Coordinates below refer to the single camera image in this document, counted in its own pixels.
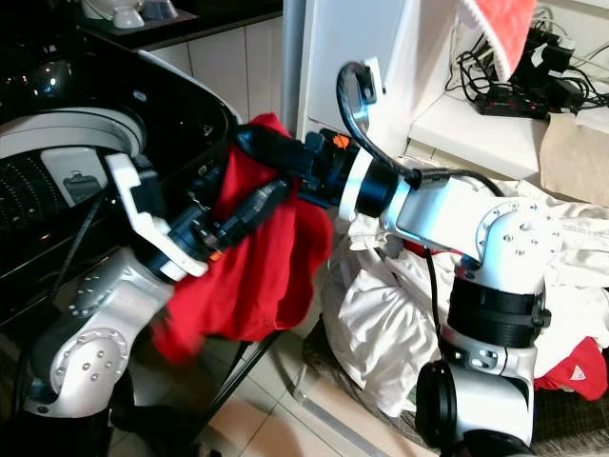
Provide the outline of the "silver washer drum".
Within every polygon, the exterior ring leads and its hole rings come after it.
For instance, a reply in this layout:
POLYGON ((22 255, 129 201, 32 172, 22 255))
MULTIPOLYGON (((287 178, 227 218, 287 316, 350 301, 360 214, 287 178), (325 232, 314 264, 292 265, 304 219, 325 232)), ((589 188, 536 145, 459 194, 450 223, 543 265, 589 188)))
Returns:
POLYGON ((0 128, 1 221, 4 232, 56 225, 56 219, 108 186, 103 156, 139 156, 147 130, 117 109, 40 110, 0 128))

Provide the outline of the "black top-load washing machine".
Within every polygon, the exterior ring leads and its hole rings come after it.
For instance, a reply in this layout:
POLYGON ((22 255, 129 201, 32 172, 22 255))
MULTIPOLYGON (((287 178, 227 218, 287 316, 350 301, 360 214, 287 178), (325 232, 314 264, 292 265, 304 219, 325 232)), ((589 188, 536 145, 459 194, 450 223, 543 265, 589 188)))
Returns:
MULTIPOLYGON (((199 168, 227 162, 226 135, 238 118, 225 103, 186 75, 147 55, 91 38, 70 24, 65 6, 53 0, 14 0, 21 13, 1 43, 3 122, 40 110, 117 109, 135 114, 147 130, 143 156, 157 174, 164 218, 171 223, 194 201, 199 168)), ((219 200, 210 218, 231 216, 219 200)), ((116 429, 155 444, 158 453, 180 457, 199 448, 199 418, 170 407, 138 407, 128 366, 141 332, 164 317, 165 308, 131 338, 125 375, 110 397, 99 427, 70 427, 31 438, 12 421, 14 396, 39 395, 33 349, 44 332, 69 317, 88 272, 119 248, 139 249, 143 240, 128 221, 122 201, 108 186, 56 219, 56 225, 4 232, 1 251, 1 335, 11 344, 14 365, 3 373, 8 393, 1 406, 0 457, 104 457, 116 429)))

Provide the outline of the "black power strip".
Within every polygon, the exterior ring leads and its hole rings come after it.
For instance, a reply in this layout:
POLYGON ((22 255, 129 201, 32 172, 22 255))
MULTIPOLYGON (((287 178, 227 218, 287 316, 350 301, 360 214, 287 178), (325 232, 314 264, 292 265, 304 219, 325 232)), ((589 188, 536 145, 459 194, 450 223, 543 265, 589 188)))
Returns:
POLYGON ((482 116, 548 119, 551 109, 532 90, 510 86, 493 86, 476 95, 474 108, 482 116))

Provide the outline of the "white cabinet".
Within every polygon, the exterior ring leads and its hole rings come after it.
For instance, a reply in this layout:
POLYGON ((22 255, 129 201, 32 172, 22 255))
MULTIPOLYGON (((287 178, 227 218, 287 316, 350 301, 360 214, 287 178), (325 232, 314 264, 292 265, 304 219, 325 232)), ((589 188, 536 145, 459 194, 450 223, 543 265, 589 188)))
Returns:
POLYGON ((368 62, 379 79, 368 135, 390 155, 404 152, 414 119, 442 94, 458 11, 458 0, 285 0, 285 21, 302 28, 297 135, 343 127, 339 69, 368 62))

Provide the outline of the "white cup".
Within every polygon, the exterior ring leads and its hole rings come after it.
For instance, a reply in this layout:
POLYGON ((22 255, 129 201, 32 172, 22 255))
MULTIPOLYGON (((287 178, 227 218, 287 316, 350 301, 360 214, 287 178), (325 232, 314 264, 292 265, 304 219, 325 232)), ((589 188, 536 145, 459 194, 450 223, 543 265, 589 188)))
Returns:
POLYGON ((171 0, 80 0, 80 8, 87 18, 105 19, 115 28, 140 28, 179 16, 171 0))

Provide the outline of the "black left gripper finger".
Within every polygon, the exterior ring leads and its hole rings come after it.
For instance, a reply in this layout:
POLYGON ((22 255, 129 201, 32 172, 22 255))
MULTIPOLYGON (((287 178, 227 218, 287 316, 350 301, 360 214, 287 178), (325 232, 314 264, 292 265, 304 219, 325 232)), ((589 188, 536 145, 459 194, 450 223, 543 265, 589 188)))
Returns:
POLYGON ((234 248, 238 245, 274 213, 290 191, 291 182, 288 178, 270 180, 252 191, 219 226, 219 249, 234 248))
POLYGON ((226 162, 200 166, 194 179, 194 201, 201 208, 213 208, 225 186, 226 162))

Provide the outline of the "red and white towel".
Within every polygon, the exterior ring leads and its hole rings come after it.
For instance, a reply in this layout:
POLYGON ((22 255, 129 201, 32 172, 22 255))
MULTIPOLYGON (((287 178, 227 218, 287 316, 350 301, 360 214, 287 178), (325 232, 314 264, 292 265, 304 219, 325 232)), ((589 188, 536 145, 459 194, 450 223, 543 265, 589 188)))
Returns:
POLYGON ((497 79, 508 82, 521 64, 537 0, 458 0, 460 18, 478 28, 495 53, 497 79))

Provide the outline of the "red garment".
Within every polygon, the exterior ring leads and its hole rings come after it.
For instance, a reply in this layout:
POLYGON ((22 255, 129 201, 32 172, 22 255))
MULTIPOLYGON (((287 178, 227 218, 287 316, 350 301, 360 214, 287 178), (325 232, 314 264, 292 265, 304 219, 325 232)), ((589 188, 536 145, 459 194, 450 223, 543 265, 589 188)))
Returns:
POLYGON ((208 336, 258 341, 299 326, 314 274, 331 252, 329 214, 292 189, 251 234, 213 256, 202 277, 177 283, 166 316, 151 324, 152 343, 166 360, 183 363, 208 336))

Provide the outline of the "brown paper bag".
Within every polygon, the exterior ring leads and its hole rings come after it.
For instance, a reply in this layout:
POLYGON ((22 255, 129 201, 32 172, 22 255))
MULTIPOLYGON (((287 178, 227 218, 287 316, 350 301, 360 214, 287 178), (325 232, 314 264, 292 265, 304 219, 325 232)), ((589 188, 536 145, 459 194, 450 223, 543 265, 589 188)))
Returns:
POLYGON ((540 144, 540 186, 552 194, 609 208, 609 131, 556 113, 540 144))

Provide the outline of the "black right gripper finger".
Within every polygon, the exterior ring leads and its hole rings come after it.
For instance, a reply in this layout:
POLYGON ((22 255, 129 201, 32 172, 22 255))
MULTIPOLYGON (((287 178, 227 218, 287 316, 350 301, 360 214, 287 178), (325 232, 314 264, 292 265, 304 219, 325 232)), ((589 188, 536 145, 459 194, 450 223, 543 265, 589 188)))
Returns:
POLYGON ((316 188, 321 179, 316 173, 316 156, 270 157, 262 164, 299 182, 301 188, 316 188))
POLYGON ((271 127, 240 125, 234 130, 232 143, 261 164, 301 164, 307 160, 304 144, 271 127))

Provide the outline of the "white cloth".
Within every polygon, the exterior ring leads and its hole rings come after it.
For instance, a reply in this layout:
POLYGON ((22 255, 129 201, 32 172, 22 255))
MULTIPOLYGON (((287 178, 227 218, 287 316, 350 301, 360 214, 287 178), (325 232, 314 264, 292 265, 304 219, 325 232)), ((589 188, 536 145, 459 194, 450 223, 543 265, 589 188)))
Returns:
MULTIPOLYGON (((560 222, 560 253, 545 275, 551 323, 536 340, 535 378, 584 338, 609 348, 609 209, 548 195, 525 180, 503 180, 508 197, 539 199, 560 222)), ((419 370, 439 356, 425 261, 405 249, 383 253, 374 219, 346 226, 327 266, 322 321, 340 367, 361 399, 392 418, 413 412, 419 370)))

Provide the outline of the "red cap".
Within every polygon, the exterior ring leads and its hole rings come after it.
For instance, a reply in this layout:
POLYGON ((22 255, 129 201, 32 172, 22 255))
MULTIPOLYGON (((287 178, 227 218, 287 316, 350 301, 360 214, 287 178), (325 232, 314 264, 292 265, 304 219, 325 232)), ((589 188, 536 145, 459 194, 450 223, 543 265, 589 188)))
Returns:
POLYGON ((601 399, 609 391, 609 366, 597 341, 584 338, 565 360, 536 378, 535 387, 578 393, 588 402, 601 399))

